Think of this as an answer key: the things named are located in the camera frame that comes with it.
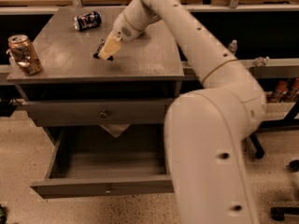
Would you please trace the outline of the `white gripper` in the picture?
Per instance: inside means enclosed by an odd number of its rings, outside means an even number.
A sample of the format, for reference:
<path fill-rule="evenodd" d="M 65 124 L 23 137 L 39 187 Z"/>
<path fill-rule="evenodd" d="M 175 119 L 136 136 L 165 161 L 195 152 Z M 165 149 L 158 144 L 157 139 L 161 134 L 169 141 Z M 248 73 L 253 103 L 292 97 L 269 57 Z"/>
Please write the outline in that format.
<path fill-rule="evenodd" d="M 108 60 L 121 49 L 122 42 L 131 42 L 138 38 L 149 25 L 158 20 L 159 16 L 141 0 L 133 0 L 114 21 L 112 36 L 106 39 L 98 57 Z"/>

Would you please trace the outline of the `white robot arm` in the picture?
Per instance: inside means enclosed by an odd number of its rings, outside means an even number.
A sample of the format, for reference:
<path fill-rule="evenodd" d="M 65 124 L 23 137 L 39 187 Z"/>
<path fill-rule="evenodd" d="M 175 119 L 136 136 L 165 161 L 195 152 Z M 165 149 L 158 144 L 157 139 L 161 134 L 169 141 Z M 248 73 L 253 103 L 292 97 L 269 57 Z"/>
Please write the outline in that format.
<path fill-rule="evenodd" d="M 202 89 L 168 108 L 164 145 L 181 224 L 260 224 L 241 143 L 260 125 L 263 89 L 179 0 L 133 0 L 115 20 L 103 59 L 163 20 Z"/>

